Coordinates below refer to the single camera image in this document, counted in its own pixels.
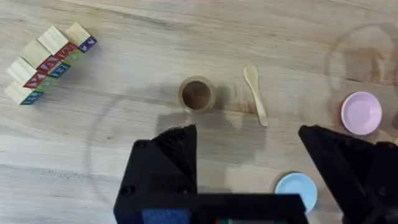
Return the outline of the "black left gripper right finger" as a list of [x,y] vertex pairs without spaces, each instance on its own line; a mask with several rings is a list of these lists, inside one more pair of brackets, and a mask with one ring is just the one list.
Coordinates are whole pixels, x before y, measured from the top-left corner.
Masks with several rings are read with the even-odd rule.
[[397,145],[321,126],[298,135],[343,213],[343,223],[397,223]]

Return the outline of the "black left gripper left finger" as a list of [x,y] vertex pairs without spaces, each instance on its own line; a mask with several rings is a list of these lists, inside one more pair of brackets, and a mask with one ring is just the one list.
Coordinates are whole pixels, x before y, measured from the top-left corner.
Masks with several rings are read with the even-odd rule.
[[197,193],[197,127],[170,128],[134,142],[113,208],[117,223],[190,223],[187,208],[131,209],[134,197]]

